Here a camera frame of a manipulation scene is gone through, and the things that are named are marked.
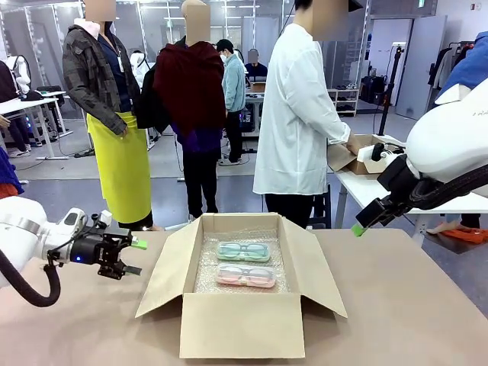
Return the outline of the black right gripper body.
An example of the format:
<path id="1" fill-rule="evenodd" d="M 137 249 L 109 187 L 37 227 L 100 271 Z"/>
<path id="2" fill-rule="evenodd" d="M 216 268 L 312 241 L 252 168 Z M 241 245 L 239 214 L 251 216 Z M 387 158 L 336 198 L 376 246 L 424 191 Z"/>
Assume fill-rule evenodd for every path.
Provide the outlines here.
<path id="1" fill-rule="evenodd" d="M 395 218 L 409 212 L 409 196 L 419 183 L 410 167 L 406 154 L 397 156 L 378 176 L 377 181 L 389 192 L 380 200 L 384 212 L 381 218 Z"/>

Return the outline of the person's right hand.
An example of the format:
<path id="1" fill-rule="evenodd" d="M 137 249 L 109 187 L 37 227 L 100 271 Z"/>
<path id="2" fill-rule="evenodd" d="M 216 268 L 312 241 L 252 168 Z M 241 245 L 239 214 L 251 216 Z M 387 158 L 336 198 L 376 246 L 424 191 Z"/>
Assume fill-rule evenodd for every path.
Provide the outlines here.
<path id="1" fill-rule="evenodd" d="M 359 150 L 363 147 L 361 141 L 353 133 L 349 134 L 348 141 L 345 143 L 345 147 L 355 156 L 358 154 Z"/>

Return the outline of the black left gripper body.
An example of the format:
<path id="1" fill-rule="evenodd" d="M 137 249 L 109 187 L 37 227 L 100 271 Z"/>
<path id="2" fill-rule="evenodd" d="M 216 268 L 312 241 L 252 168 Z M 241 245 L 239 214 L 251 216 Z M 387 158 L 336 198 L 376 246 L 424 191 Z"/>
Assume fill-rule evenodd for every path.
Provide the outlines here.
<path id="1" fill-rule="evenodd" d="M 129 229 L 107 227 L 91 228 L 74 239 L 71 262 L 100 265 L 98 275 L 120 280 L 127 265 L 120 259 L 120 252 L 131 246 L 133 235 Z"/>

